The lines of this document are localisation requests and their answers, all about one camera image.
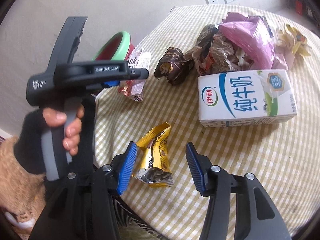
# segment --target table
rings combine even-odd
[[[312,56],[299,59],[288,71],[298,115],[287,123],[231,128],[204,128],[198,121],[197,73],[194,69],[180,86],[153,76],[169,46],[183,52],[192,48],[203,26],[219,23],[227,12],[265,15],[276,36],[285,23],[298,28],[313,47]],[[149,188],[132,178],[122,199],[147,223],[171,240],[198,239],[209,198],[196,191],[185,158],[192,141],[200,154],[236,175],[252,172],[265,187],[291,234],[320,206],[320,40],[303,26],[276,14],[228,5],[174,8],[137,48],[152,53],[150,76],[142,103],[104,90],[97,100],[95,149],[99,165],[125,151],[152,127],[168,122],[168,156],[175,183],[171,188]],[[138,152],[137,163],[142,156]],[[233,239],[236,198],[231,197],[227,239]]]

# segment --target green rim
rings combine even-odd
[[[102,48],[98,51],[98,53],[94,56],[94,58],[92,60],[95,60],[100,55],[100,53],[105,49],[105,47],[108,46],[110,44],[110,42],[119,35],[122,35],[122,39],[121,39],[121,42],[119,44],[118,49],[116,50],[115,54],[113,55],[113,57],[111,59],[112,60],[124,60],[125,57],[127,56],[127,53],[128,53],[129,47],[130,47],[130,42],[131,42],[130,34],[126,31],[121,31],[121,32],[118,32],[115,35],[113,35],[112,38],[109,39],[107,41],[107,43],[102,46]]]

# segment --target milk carton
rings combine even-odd
[[[204,127],[287,122],[297,105],[286,70],[235,71],[198,78]]]

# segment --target metal screw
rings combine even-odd
[[[220,167],[219,167],[219,166],[216,166],[216,165],[211,166],[211,170],[214,171],[214,172],[219,172],[219,171],[221,171]]]
[[[254,175],[252,173],[247,173],[246,177],[251,180],[254,179]]]
[[[76,174],[74,172],[70,172],[68,174],[68,179],[74,179],[76,177]]]
[[[112,167],[111,167],[110,165],[104,165],[104,166],[102,167],[102,170],[105,171],[105,172],[111,171],[111,170],[112,170]]]

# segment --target human hand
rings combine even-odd
[[[58,112],[52,108],[43,109],[43,117],[49,127],[58,127],[63,125],[67,120],[65,113]],[[80,142],[81,118],[84,116],[84,107],[78,108],[76,118],[65,129],[65,138],[63,139],[63,147],[70,152],[71,156],[78,153],[78,144]]]

